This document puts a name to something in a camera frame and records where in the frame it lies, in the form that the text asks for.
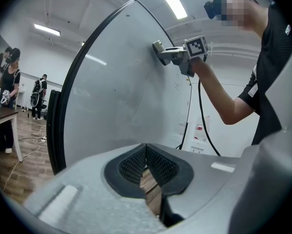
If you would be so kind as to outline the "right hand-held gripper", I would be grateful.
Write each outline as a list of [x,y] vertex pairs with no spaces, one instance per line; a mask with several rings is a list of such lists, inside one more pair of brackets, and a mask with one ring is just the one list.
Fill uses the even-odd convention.
[[159,52],[156,55],[160,62],[163,65],[168,65],[170,62],[174,65],[179,65],[181,74],[188,77],[194,76],[190,61],[199,58],[206,62],[208,55],[208,45],[204,36],[186,39],[183,42],[183,46],[169,47],[165,50],[166,51]]

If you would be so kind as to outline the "person's black clothing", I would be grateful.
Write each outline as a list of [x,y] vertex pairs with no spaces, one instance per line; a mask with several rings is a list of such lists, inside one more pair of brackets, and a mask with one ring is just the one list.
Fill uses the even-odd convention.
[[261,40],[261,51],[249,83],[238,96],[259,115],[252,144],[257,145],[281,129],[279,119],[265,93],[282,72],[292,54],[292,29],[276,4],[268,10],[268,25]]

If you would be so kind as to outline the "clear plastic wrapped package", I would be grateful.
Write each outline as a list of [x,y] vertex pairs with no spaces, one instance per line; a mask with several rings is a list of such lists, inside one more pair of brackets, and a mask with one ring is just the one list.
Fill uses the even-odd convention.
[[210,128],[210,116],[204,117],[204,121],[205,124],[203,124],[202,116],[196,119],[194,138],[199,141],[207,140],[206,131]]

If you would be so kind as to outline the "black table with white legs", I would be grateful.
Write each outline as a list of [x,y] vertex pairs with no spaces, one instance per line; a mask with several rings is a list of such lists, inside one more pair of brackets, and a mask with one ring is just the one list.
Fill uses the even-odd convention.
[[17,154],[19,162],[23,162],[23,158],[22,158],[22,154],[21,154],[21,150],[19,146],[19,140],[18,140],[17,114],[18,114],[18,111],[16,110],[13,110],[7,107],[0,108],[0,124],[7,121],[11,121],[16,154]]

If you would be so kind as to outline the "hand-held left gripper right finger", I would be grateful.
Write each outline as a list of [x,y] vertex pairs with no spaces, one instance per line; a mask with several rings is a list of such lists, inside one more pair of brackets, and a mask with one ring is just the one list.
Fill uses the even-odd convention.
[[215,203],[231,178],[238,158],[147,144],[146,160],[161,188],[158,218],[165,227],[181,222],[195,223],[198,227],[229,226],[233,207],[217,207]]

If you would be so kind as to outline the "person's right forearm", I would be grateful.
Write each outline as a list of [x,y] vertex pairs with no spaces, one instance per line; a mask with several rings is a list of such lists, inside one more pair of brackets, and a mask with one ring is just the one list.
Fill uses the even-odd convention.
[[254,112],[240,98],[232,99],[224,90],[213,70],[200,58],[190,61],[192,71],[197,74],[212,105],[226,125],[234,125]]

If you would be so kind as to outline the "large white curved panel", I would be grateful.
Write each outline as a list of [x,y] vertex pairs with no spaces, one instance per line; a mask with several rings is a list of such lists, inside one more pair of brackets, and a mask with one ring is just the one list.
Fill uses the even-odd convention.
[[78,51],[61,91],[52,90],[47,146],[53,173],[88,156],[141,143],[180,149],[192,86],[153,50],[173,42],[139,1],[112,12]]

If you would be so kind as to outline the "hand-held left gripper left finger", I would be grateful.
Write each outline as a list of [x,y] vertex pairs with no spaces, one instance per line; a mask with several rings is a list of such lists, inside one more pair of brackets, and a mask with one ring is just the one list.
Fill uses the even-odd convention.
[[158,234],[166,227],[145,199],[117,194],[104,178],[108,161],[136,145],[84,158],[32,193],[24,207],[68,234]]

